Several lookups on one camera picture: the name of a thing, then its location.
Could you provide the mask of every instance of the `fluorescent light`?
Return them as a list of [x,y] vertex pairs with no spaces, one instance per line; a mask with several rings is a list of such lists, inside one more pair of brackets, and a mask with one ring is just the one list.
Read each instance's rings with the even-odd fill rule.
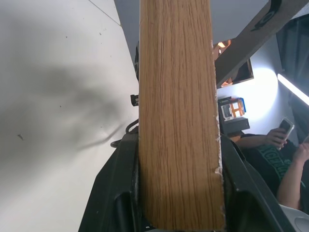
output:
[[309,105],[309,97],[304,94],[302,91],[300,91],[295,85],[293,85],[291,82],[289,82],[285,77],[283,77],[281,74],[278,74],[278,80],[287,87],[292,93],[294,93],[296,96],[298,96],[304,103]]
[[219,45],[219,47],[221,47],[221,48],[225,48],[225,45],[224,45],[222,42],[218,43],[218,45]]

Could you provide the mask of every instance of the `grey wall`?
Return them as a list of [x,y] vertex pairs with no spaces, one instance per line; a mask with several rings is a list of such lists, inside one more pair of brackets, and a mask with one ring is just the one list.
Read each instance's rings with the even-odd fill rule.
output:
[[[268,0],[211,0],[213,43],[233,39],[265,6]],[[132,61],[139,41],[140,0],[115,0]]]

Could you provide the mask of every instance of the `wood grain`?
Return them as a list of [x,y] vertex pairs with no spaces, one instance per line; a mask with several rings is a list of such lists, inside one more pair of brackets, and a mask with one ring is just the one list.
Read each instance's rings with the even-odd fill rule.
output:
[[141,197],[161,229],[224,216],[209,0],[140,1]]

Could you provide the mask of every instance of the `wooden plank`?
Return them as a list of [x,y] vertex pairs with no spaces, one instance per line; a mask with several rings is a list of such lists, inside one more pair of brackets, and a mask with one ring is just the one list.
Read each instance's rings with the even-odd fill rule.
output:
[[224,226],[209,0],[140,1],[141,198],[157,228]]
[[[272,2],[277,3],[278,9],[276,9],[275,3],[271,7]],[[220,87],[224,81],[247,62],[270,37],[275,35],[308,2],[309,0],[270,0],[216,60],[217,87]]]

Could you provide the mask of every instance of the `screen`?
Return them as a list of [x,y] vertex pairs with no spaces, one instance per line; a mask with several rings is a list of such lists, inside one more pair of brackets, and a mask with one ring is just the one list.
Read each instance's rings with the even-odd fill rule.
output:
[[286,120],[283,120],[279,127],[285,129],[285,132],[287,133],[290,130],[291,125]]

